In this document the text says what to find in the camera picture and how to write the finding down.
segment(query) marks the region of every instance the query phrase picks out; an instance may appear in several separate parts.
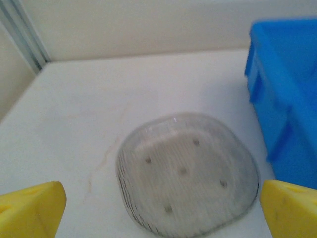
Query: clear glass dish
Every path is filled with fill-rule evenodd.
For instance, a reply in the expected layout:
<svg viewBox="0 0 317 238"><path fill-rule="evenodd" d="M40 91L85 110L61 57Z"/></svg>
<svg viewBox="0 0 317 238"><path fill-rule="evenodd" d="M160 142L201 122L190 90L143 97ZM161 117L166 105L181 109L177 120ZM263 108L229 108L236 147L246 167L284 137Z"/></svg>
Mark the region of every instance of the clear glass dish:
<svg viewBox="0 0 317 238"><path fill-rule="evenodd" d="M256 164L224 124L196 113L133 131L116 172L127 212L158 235L190 238L244 215L259 188Z"/></svg>

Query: white wall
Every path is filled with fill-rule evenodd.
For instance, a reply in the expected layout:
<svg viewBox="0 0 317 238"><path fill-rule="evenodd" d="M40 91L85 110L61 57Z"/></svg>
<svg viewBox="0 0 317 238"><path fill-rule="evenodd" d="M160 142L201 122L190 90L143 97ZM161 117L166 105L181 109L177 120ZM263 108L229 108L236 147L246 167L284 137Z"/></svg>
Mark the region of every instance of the white wall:
<svg viewBox="0 0 317 238"><path fill-rule="evenodd" d="M317 13L316 0L26 0L52 60L246 47L253 20Z"/></svg>
<svg viewBox="0 0 317 238"><path fill-rule="evenodd" d="M0 23L0 121L35 77Z"/></svg>

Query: blue plastic crate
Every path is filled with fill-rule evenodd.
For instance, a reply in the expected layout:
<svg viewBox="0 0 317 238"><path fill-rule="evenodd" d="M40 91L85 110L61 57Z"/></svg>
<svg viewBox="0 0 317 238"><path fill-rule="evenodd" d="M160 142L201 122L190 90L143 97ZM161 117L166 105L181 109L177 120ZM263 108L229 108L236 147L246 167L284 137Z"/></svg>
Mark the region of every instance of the blue plastic crate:
<svg viewBox="0 0 317 238"><path fill-rule="evenodd" d="M317 19L252 25L245 75L281 181L317 189Z"/></svg>

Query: textured glass plate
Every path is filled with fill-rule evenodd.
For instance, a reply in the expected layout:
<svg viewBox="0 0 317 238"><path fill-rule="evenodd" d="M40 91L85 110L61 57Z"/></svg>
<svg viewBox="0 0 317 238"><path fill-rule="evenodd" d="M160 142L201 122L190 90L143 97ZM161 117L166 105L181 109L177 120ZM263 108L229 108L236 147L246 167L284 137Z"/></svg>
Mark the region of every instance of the textured glass plate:
<svg viewBox="0 0 317 238"><path fill-rule="evenodd" d="M216 119L178 114L132 132L117 157L130 217L166 237L211 232L245 214L259 187L255 162Z"/></svg>

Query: white countertop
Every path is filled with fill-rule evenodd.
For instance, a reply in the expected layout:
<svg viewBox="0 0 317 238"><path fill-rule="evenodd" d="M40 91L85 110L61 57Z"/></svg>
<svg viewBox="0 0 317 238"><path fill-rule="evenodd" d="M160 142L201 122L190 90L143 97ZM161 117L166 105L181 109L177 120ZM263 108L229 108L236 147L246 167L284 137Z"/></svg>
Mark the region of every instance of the white countertop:
<svg viewBox="0 0 317 238"><path fill-rule="evenodd" d="M51 63L0 125L0 194L56 180L67 206L57 238L152 238L125 211L115 157L136 127L177 112L224 122L274 179L244 67L247 50ZM211 238L271 238L259 199Z"/></svg>

